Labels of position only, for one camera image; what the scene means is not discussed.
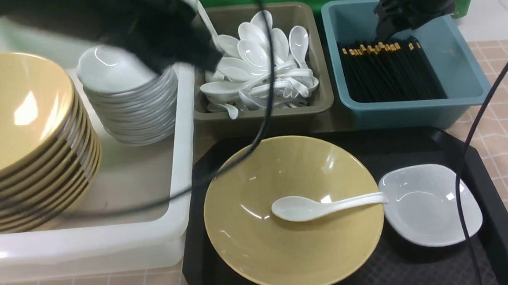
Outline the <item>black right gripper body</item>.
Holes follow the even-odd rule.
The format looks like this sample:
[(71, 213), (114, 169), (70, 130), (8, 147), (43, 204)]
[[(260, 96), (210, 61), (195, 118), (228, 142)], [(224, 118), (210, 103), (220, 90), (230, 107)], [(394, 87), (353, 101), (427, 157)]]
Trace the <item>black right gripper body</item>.
[(376, 37), (388, 40), (396, 33), (416, 30), (455, 11), (456, 0), (379, 0), (373, 10), (378, 18)]

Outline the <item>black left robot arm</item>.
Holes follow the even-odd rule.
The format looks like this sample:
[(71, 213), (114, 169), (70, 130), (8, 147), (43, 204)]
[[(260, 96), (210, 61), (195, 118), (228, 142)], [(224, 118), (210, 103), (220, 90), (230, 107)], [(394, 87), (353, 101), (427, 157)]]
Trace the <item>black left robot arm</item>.
[(0, 18), (136, 56), (161, 73), (177, 62), (214, 71), (223, 54), (185, 0), (0, 0)]

